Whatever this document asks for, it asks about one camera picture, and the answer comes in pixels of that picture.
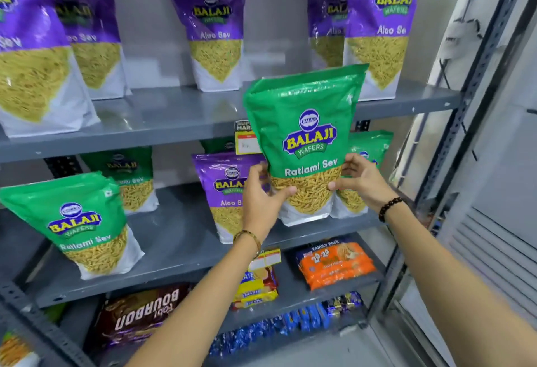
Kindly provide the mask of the person's left hand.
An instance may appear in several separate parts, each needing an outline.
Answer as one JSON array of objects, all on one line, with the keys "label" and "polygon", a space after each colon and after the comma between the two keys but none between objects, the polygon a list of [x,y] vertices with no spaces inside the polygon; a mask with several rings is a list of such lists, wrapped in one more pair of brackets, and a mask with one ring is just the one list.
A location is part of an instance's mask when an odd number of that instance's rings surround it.
[{"label": "person's left hand", "polygon": [[267,163],[250,168],[243,189],[243,229],[255,234],[263,243],[278,219],[283,204],[270,202],[270,193],[263,186],[269,183]]}]

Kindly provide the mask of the person's right hand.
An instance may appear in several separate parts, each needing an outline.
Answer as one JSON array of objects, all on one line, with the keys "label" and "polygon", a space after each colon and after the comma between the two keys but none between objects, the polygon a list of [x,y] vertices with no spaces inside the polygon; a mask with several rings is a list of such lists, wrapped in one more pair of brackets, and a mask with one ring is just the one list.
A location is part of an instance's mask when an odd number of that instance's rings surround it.
[{"label": "person's right hand", "polygon": [[342,166],[343,177],[336,180],[355,180],[358,194],[366,205],[377,214],[386,207],[403,202],[402,198],[388,185],[378,167],[358,153],[348,153]]}]

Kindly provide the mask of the green snack pouch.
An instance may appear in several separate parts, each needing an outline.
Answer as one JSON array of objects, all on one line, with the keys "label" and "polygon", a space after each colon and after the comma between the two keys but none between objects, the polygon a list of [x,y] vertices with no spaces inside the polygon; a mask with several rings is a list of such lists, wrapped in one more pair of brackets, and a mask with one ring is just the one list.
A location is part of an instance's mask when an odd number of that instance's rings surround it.
[{"label": "green snack pouch", "polygon": [[236,146],[234,136],[201,139],[199,142],[205,154],[235,152]]},{"label": "green snack pouch", "polygon": [[271,191],[297,192],[279,211],[288,226],[324,219],[333,204],[328,183],[340,178],[368,64],[254,81],[243,96]]},{"label": "green snack pouch", "polygon": [[100,171],[118,184],[125,214],[157,210],[152,146],[83,153],[80,158],[90,171]]},{"label": "green snack pouch", "polygon": [[[350,133],[349,152],[358,153],[380,166],[391,145],[393,136],[393,132],[385,130]],[[360,216],[367,211],[368,207],[358,192],[351,189],[337,190],[333,198],[330,216],[334,219],[345,219]]]},{"label": "green snack pouch", "polygon": [[118,184],[101,172],[3,187],[0,202],[73,261],[82,280],[126,274],[145,255]]}]

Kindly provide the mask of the person's right forearm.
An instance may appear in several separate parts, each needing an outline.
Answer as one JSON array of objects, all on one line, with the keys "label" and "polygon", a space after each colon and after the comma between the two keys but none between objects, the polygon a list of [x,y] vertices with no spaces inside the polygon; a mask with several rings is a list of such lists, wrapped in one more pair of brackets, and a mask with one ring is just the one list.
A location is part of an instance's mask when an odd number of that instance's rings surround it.
[{"label": "person's right forearm", "polygon": [[537,367],[537,331],[458,261],[403,202],[381,212],[457,367]]}]

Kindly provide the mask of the person's left forearm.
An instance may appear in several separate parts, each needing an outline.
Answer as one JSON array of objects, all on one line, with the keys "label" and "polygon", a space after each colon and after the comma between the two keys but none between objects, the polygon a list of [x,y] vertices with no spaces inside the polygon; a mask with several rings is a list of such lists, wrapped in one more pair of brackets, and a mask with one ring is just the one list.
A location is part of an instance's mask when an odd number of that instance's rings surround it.
[{"label": "person's left forearm", "polygon": [[125,367],[201,367],[256,250],[243,235]]}]

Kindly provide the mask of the gold bangle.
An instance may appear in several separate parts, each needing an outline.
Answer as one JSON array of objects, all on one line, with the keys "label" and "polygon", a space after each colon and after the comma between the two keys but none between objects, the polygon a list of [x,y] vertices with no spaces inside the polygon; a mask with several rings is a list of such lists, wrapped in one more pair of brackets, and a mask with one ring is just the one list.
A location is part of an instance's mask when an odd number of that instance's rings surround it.
[{"label": "gold bangle", "polygon": [[248,231],[248,230],[241,230],[239,231],[234,237],[233,237],[233,240],[232,240],[232,243],[235,244],[243,235],[248,235],[250,236],[250,238],[255,242],[256,246],[257,246],[257,250],[256,250],[256,254],[255,256],[253,257],[253,260],[257,259],[258,256],[260,255],[261,251],[262,251],[262,243],[261,241],[258,239],[258,237],[253,234],[252,232]]}]

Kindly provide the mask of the purple snack pouch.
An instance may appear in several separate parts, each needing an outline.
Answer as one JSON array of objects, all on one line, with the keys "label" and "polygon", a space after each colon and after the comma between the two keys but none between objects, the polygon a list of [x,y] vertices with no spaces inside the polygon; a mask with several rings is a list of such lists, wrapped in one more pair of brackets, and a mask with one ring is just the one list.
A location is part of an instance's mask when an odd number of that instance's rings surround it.
[{"label": "purple snack pouch", "polygon": [[91,99],[131,95],[115,0],[56,0],[56,12]]},{"label": "purple snack pouch", "polygon": [[194,167],[223,244],[232,244],[242,230],[243,188],[250,168],[265,161],[261,153],[236,155],[234,152],[194,154]]},{"label": "purple snack pouch", "polygon": [[172,0],[172,4],[185,27],[198,89],[239,90],[245,0]]},{"label": "purple snack pouch", "polygon": [[313,70],[343,65],[347,6],[347,0],[307,0]]},{"label": "purple snack pouch", "polygon": [[100,122],[56,0],[0,0],[0,127],[10,139]]},{"label": "purple snack pouch", "polygon": [[394,99],[418,0],[347,0],[343,65],[368,64],[359,101]]}]

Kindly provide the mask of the yellow and white price tag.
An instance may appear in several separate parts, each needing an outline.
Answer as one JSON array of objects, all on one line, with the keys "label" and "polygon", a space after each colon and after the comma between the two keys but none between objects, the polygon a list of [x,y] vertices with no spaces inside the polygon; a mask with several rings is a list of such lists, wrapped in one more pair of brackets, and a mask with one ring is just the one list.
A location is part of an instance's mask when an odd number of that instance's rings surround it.
[{"label": "yellow and white price tag", "polygon": [[236,155],[251,155],[262,153],[256,134],[250,121],[237,120],[234,123],[234,144]]}]

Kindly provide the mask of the yellow biscuit pack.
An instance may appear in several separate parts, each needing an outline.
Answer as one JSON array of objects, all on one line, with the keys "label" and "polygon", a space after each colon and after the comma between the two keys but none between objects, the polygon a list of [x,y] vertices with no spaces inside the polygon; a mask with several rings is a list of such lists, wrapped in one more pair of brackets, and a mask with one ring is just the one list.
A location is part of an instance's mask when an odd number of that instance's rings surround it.
[{"label": "yellow biscuit pack", "polygon": [[246,271],[230,309],[232,311],[246,309],[274,301],[278,296],[278,281],[272,266]]}]

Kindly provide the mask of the row of blue biscuit packets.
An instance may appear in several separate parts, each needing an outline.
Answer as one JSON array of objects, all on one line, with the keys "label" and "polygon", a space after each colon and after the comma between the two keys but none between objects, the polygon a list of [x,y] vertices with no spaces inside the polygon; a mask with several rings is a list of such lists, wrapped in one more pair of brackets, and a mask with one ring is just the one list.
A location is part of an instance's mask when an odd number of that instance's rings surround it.
[{"label": "row of blue biscuit packets", "polygon": [[357,291],[263,319],[216,336],[209,349],[212,358],[226,357],[273,336],[292,337],[318,331],[335,331],[367,322],[366,304]]}]

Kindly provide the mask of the grey metal shelving rack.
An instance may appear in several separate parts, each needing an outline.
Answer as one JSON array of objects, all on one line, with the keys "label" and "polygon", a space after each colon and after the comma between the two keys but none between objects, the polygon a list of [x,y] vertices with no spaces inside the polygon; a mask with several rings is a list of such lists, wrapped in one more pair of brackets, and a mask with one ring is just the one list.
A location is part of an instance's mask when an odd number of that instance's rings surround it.
[{"label": "grey metal shelving rack", "polygon": [[[52,179],[45,159],[153,146],[158,209],[129,217],[145,256],[124,275],[80,279],[77,266],[15,214],[0,206],[0,331],[29,338],[39,367],[96,367],[84,352],[99,300],[189,278],[201,278],[228,251],[219,242],[190,154],[199,139],[234,133],[246,119],[243,93],[260,77],[312,67],[307,0],[246,0],[243,88],[203,93],[194,83],[186,31],[171,0],[116,0],[132,95],[101,100],[101,122],[79,132],[9,139],[0,128],[0,186]],[[418,0],[394,99],[360,101],[354,120],[424,115],[438,139],[411,147],[397,168],[396,190],[426,217],[453,188],[461,195],[448,218],[470,207],[537,247],[537,66],[517,77],[526,44],[537,34],[533,0]],[[465,57],[439,59],[454,20],[479,19],[483,39]]]}]

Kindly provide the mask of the white louvred panel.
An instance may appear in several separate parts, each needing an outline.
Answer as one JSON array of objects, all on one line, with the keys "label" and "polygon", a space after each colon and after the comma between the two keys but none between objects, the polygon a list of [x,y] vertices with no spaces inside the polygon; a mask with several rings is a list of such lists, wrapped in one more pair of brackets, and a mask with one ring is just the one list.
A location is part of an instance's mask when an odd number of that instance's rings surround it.
[{"label": "white louvred panel", "polygon": [[474,207],[437,237],[537,330],[537,247]]}]

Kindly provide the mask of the brown chocolate biscuit pack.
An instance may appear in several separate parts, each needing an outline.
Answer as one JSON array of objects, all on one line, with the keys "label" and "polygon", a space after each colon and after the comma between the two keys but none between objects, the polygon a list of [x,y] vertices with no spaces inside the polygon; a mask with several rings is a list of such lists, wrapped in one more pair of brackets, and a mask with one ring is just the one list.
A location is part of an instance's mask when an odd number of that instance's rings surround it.
[{"label": "brown chocolate biscuit pack", "polygon": [[143,342],[160,327],[195,287],[181,282],[106,300],[89,333],[97,349]]}]

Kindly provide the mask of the yellow snack packet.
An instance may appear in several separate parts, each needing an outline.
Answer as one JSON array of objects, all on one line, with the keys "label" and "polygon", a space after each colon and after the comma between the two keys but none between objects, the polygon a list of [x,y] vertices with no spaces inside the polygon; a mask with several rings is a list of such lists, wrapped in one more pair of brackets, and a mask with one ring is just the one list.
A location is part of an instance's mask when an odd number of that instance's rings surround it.
[{"label": "yellow snack packet", "polygon": [[5,333],[0,345],[0,367],[39,367],[41,358],[13,332]]}]

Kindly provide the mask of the white wall fixture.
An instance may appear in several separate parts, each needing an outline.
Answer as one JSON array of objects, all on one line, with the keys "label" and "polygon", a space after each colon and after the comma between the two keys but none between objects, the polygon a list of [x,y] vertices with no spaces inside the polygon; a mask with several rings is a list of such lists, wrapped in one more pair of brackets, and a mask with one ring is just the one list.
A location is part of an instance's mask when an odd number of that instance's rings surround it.
[{"label": "white wall fixture", "polygon": [[472,46],[483,39],[479,19],[458,18],[448,25],[443,43],[440,45],[439,59],[465,57]]}]

